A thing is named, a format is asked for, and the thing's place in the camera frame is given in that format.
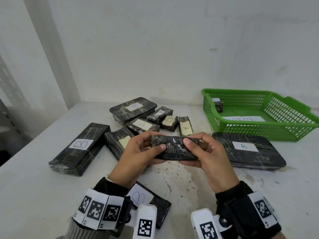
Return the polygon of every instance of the rectangular package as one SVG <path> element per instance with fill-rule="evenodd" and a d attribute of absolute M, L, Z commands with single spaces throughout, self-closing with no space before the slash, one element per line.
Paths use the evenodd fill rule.
<path fill-rule="evenodd" d="M 178 117 L 178 125 L 180 130 L 180 136 L 189 136 L 194 134 L 192 125 L 190 124 L 190 120 L 187 116 Z"/>
<path fill-rule="evenodd" d="M 183 139 L 185 137 L 177 137 L 177 136 L 164 136 L 164 135 L 156 135 L 151 137 L 152 147 L 166 144 L 166 150 L 156 158 L 164 159 L 164 160 L 197 160 L 198 158 L 189 151 L 185 145 L 183 144 Z M 199 140 L 196 138 L 188 138 L 192 140 L 195 144 L 199 145 Z"/>
<path fill-rule="evenodd" d="M 139 117 L 146 119 L 149 114 L 155 111 L 157 104 L 143 97 L 138 97 L 134 100 L 124 102 L 123 104 L 110 108 L 114 120 L 122 126 L 131 120 Z"/>
<path fill-rule="evenodd" d="M 120 160 L 127 143 L 132 137 L 134 137 L 134 134 L 127 127 L 123 127 L 115 132 L 105 133 L 105 144 L 113 153 L 116 160 Z"/>
<path fill-rule="evenodd" d="M 286 161 L 265 137 L 226 132 L 214 132 L 212 137 L 224 146 L 234 167 L 276 170 L 286 166 Z"/>
<path fill-rule="evenodd" d="M 169 131 L 175 132 L 178 126 L 178 116 L 166 116 L 163 121 L 161 121 L 161 128 L 167 129 Z"/>
<path fill-rule="evenodd" d="M 160 126 L 157 124 L 153 124 L 147 120 L 141 119 L 141 118 L 135 118 L 133 121 L 130 121 L 126 123 L 126 127 L 130 129 L 130 131 L 134 135 L 138 135 L 142 132 L 145 131 L 155 131 L 159 132 L 160 131 Z"/>
<path fill-rule="evenodd" d="M 172 205 L 171 202 L 159 197 L 138 181 L 134 184 L 126 196 L 131 198 L 135 208 L 138 208 L 139 204 L 155 205 L 157 207 L 156 228 L 161 228 L 168 210 Z"/>
<path fill-rule="evenodd" d="M 164 106 L 161 106 L 152 114 L 147 116 L 147 120 L 157 125 L 160 125 L 160 122 L 165 118 L 165 116 L 173 115 L 173 110 Z"/>
<path fill-rule="evenodd" d="M 110 131 L 109 125 L 91 123 L 49 162 L 50 168 L 59 173 L 82 176 L 104 146 L 104 133 Z"/>

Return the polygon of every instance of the green basket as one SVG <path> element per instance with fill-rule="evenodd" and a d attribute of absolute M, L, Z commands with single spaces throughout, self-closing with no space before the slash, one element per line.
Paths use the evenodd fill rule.
<path fill-rule="evenodd" d="M 293 99 L 265 90 L 202 89 L 203 109 L 214 132 L 233 132 L 266 137 L 271 141 L 297 142 L 314 128 L 319 117 L 310 107 Z M 218 113 L 212 98 L 224 102 Z M 265 122 L 232 121 L 222 117 L 260 116 Z"/>

